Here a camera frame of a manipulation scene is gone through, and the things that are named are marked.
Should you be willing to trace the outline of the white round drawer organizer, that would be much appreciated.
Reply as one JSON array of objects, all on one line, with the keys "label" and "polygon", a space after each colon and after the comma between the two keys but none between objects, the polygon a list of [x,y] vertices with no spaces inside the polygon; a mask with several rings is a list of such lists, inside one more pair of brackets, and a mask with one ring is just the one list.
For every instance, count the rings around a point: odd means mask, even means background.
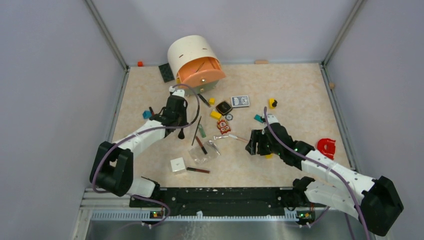
[{"label": "white round drawer organizer", "polygon": [[[201,35],[188,35],[174,41],[168,48],[167,60],[176,83],[182,88],[190,86],[196,94],[212,90],[226,78],[218,57]],[[203,62],[201,70],[196,72]]]}]

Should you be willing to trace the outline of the black makeup brush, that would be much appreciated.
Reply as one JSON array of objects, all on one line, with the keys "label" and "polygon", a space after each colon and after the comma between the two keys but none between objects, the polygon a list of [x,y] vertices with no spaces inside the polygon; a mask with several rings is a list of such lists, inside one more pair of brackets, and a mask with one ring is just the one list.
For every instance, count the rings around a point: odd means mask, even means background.
[{"label": "black makeup brush", "polygon": [[185,139],[185,134],[184,134],[184,129],[183,128],[180,129],[180,131],[178,133],[178,138],[180,140],[184,140]]}]

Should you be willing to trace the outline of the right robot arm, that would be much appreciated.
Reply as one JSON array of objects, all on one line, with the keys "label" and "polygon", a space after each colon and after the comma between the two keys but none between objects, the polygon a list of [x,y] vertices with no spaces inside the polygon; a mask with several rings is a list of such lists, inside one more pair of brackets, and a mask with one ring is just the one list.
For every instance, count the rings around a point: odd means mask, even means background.
[{"label": "right robot arm", "polygon": [[245,149],[251,155],[276,155],[283,162],[322,179],[303,177],[293,182],[293,200],[299,206],[322,204],[357,219],[374,235],[384,237],[404,210],[392,180],[373,178],[347,168],[312,145],[294,140],[272,114],[264,127],[253,129]]}]

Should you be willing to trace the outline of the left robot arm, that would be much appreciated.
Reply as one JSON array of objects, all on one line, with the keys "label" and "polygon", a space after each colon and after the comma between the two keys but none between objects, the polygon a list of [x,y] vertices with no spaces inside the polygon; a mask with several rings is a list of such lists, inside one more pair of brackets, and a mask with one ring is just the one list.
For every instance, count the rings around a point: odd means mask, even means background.
[{"label": "left robot arm", "polygon": [[160,202],[155,181],[134,176],[134,159],[152,144],[179,130],[178,138],[185,138],[188,101],[183,89],[171,87],[170,96],[161,111],[151,116],[143,126],[117,142],[102,142],[95,156],[89,181],[98,193],[112,193],[118,197],[138,195],[149,207]]}]

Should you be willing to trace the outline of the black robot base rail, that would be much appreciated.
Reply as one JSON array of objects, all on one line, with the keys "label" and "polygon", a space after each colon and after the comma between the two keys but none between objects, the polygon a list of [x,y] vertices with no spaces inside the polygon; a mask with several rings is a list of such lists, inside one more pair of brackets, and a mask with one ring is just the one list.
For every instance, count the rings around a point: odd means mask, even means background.
[{"label": "black robot base rail", "polygon": [[283,216],[287,210],[320,206],[291,187],[161,187],[152,198],[154,201],[148,202],[132,197],[129,206],[164,210],[160,205],[164,203],[172,217],[194,216],[197,212],[206,217]]}]

